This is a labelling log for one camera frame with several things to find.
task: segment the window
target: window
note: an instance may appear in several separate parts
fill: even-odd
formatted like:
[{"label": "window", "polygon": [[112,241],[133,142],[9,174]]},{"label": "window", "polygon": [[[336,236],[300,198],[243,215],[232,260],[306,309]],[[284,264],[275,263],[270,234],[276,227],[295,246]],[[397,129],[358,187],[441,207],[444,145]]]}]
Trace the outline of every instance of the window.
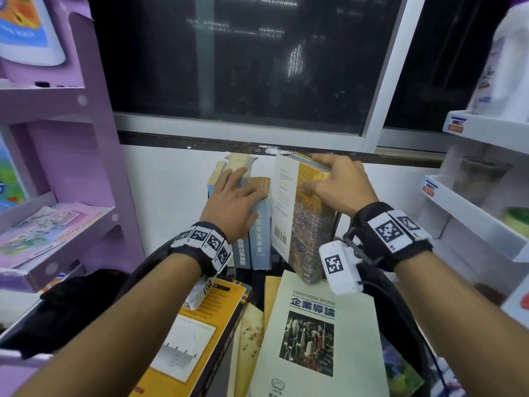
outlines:
[{"label": "window", "polygon": [[511,0],[426,0],[386,127],[442,131],[466,109]]},{"label": "window", "polygon": [[345,134],[366,125],[401,3],[90,0],[115,111]]}]

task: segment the plastic container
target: plastic container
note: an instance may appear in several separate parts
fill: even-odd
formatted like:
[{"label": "plastic container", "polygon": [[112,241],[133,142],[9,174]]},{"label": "plastic container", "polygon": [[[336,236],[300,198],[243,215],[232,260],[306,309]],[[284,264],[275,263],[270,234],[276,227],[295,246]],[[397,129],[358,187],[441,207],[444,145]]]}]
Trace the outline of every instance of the plastic container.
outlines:
[{"label": "plastic container", "polygon": [[499,160],[463,157],[453,190],[475,205],[480,205],[512,166]]},{"label": "plastic container", "polygon": [[43,0],[0,0],[0,57],[32,66],[65,61]]},{"label": "plastic container", "polygon": [[512,6],[494,33],[493,46],[469,109],[517,122],[529,119],[529,0]]},{"label": "plastic container", "polygon": [[501,221],[517,233],[529,238],[529,208],[506,207]]}]

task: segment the hand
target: hand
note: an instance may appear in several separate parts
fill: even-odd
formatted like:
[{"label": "hand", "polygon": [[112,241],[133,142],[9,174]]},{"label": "hand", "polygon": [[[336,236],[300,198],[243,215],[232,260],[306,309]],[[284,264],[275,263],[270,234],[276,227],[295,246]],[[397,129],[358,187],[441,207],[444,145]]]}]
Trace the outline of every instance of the hand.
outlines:
[{"label": "hand", "polygon": [[200,221],[213,223],[224,231],[229,243],[246,236],[253,222],[259,217],[259,213],[250,213],[250,209],[268,196],[250,184],[237,187],[247,171],[246,167],[242,167],[234,173],[231,169],[223,172],[215,183],[215,190],[200,217]]},{"label": "hand", "polygon": [[317,195],[328,206],[349,217],[378,201],[362,162],[336,154],[313,154],[312,158],[331,167],[332,172],[326,179],[304,182],[301,188],[305,192]]}]

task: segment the barcode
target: barcode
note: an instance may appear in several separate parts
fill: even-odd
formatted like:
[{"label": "barcode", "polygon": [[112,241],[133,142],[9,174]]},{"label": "barcode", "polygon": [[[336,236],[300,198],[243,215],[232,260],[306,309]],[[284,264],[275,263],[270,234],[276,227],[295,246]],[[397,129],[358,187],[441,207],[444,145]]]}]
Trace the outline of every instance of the barcode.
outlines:
[{"label": "barcode", "polygon": [[279,240],[281,240],[282,243],[287,245],[287,236],[283,234],[283,232],[279,229],[278,226],[274,226],[274,227],[275,227],[274,234],[276,235],[276,237],[279,238]]}]

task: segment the white bottle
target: white bottle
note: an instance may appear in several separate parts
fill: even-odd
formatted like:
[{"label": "white bottle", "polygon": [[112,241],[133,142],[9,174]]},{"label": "white bottle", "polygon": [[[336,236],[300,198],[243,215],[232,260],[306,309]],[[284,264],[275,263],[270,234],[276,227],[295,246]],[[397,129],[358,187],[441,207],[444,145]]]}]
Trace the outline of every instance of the white bottle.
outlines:
[{"label": "white bottle", "polygon": [[64,62],[43,0],[0,0],[0,57],[32,66]]},{"label": "white bottle", "polygon": [[496,29],[469,109],[509,121],[529,120],[529,0],[513,0]]}]

